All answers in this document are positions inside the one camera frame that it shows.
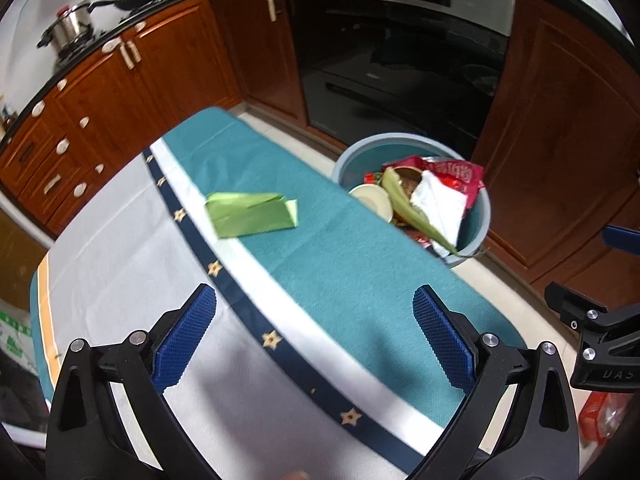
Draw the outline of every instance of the navy blue stripe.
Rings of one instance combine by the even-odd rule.
[[[158,163],[152,156],[151,150],[143,152],[148,164],[149,171],[153,179],[158,183],[164,177]],[[168,182],[157,186],[169,214],[174,217],[176,211],[180,211],[183,206],[175,195],[174,190]],[[202,268],[206,271],[209,264],[218,260],[216,254],[206,243],[193,221],[189,216],[185,216],[182,221],[176,222],[180,228],[185,241],[188,243],[194,256],[199,260]],[[233,309],[247,330],[254,336],[256,341],[262,345],[263,334],[275,330],[271,322],[263,316],[251,299],[244,293],[236,280],[226,271],[220,270],[217,276],[209,276],[210,280],[224,296],[226,302]],[[302,389],[309,399],[311,399],[328,416],[340,424],[341,413],[348,412],[354,408],[362,416],[357,420],[356,426],[344,424],[341,427],[351,433],[365,446],[383,456],[386,460],[394,464],[397,468],[409,474],[423,459],[417,451],[389,433],[385,428],[368,417],[360,408],[334,388],[327,379],[324,378],[315,368],[313,368],[285,339],[280,341],[276,349],[265,348],[265,351],[278,364],[291,380]]]

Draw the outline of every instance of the oven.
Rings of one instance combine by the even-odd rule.
[[[469,158],[514,0],[287,0],[309,122],[350,145],[410,132]]]

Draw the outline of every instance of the trash bin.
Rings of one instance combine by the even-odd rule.
[[[462,156],[444,144],[413,134],[379,134],[356,142],[335,163],[332,180],[346,191],[358,184],[366,173],[380,171],[386,162],[400,160],[410,155],[447,156],[462,160]],[[455,267],[466,258],[474,256],[489,230],[491,203],[485,189],[481,189],[476,202],[460,225],[457,249],[459,255],[450,254],[444,263]]]

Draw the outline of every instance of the cooking pot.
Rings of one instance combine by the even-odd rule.
[[[85,43],[94,36],[94,24],[91,13],[95,7],[113,5],[120,10],[135,10],[154,0],[100,0],[91,3],[84,0],[73,7],[62,7],[57,13],[57,20],[47,28],[38,42],[38,48],[49,43],[61,58]]]
[[[65,6],[57,12],[57,19],[42,33],[38,48],[53,45],[60,57],[65,57],[78,44],[85,43],[94,36],[89,6],[84,0],[73,7]]]

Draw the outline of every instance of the folded green paper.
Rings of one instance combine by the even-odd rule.
[[[211,193],[205,207],[218,238],[298,227],[298,202],[278,193]]]

